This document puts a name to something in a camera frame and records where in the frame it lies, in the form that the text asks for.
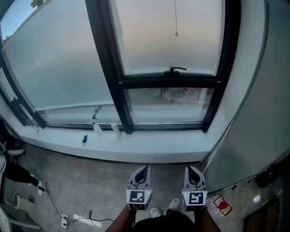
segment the power strip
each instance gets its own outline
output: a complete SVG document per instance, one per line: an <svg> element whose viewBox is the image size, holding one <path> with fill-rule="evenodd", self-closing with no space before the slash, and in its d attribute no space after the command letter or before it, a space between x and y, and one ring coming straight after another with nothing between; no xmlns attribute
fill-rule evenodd
<svg viewBox="0 0 290 232"><path fill-rule="evenodd" d="M64 218L68 219L68 216L63 214L63 218L62 218L62 227L66 229L68 227L68 222Z"/></svg>

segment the blue object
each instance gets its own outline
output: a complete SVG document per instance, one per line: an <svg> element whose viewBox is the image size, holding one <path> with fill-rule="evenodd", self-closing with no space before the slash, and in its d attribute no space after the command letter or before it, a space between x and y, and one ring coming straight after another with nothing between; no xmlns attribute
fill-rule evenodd
<svg viewBox="0 0 290 232"><path fill-rule="evenodd" d="M85 143L87 141L87 135L85 135L82 139L82 143Z"/></svg>

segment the white sneaker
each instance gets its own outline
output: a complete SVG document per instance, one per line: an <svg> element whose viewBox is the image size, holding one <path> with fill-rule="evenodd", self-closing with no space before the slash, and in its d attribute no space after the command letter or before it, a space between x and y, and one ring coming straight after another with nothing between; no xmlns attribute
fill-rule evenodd
<svg viewBox="0 0 290 232"><path fill-rule="evenodd" d="M174 199L170 202L168 208L164 211L163 215L167 215L166 212L167 212L167 210L169 210L169 209L172 210L172 211L178 210L178 209L180 208L180 206L181 206L181 204L180 204L180 199L179 199L179 198L174 198Z"/></svg>
<svg viewBox="0 0 290 232"><path fill-rule="evenodd" d="M39 181L38 186L42 187L42 182L41 182L41 181ZM39 195L39 196L42 196L43 191L40 190L38 187L37 187L37 190L38 190L38 195Z"/></svg>
<svg viewBox="0 0 290 232"><path fill-rule="evenodd" d="M160 213L160 210L158 209L158 208L152 208L151 210L150 210L150 217L151 218L158 218L158 217L160 217L160 215L161 215L161 213Z"/></svg>
<svg viewBox="0 0 290 232"><path fill-rule="evenodd" d="M32 176L33 178L35 177L33 174L31 174L31 176ZM31 186L32 184L31 184L31 183L28 183L28 185Z"/></svg>

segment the gray floor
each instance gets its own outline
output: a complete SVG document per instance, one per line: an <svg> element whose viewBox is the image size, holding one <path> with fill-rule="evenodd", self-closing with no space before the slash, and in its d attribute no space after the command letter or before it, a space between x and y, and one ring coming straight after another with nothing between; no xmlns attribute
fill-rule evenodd
<svg viewBox="0 0 290 232"><path fill-rule="evenodd" d="M92 210L94 219L115 219L118 216L126 204L125 189L129 176L140 167L135 164L116 164L71 157L32 145L26 145L26 155L21 157L20 164L35 174L43 183L48 182L48 189L56 206L63 197L76 199L88 211ZM154 195L150 207L158 207L163 212L171 199L180 195L185 167L186 165L151 166ZM228 189L222 192L225 200L233 206L233 211L228 216L223 216L213 205L212 202L217 196L210 197L207 205L222 231L241 232L244 217L260 208L267 200L275 198L280 190L280 180L273 186L263 189L258 188L253 181L244 182L235 190ZM11 201L14 192L34 199L35 211L28 215L41 226L42 231L64 232L60 226L61 218L51 204L47 193L40 197L35 187L6 179L4 198ZM254 204L253 197L257 194L261 195L261 201ZM61 203L60 211L70 218L73 214L86 217L84 210L78 204L68 200ZM193 213L186 214L194 221ZM136 221L148 217L148 210L139 211ZM104 229L109 225L110 222L102 223ZM104 230L82 222L73 222L67 231Z"/></svg>

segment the window latch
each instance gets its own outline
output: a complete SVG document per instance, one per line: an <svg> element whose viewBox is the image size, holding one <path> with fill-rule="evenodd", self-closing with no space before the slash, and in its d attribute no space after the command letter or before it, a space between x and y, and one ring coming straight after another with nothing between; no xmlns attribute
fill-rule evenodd
<svg viewBox="0 0 290 232"><path fill-rule="evenodd" d="M164 72L164 75L175 75L175 76L179 76L179 71L176 71L175 69L186 70L186 68L181 68L181 67L170 67L170 71L165 71Z"/></svg>

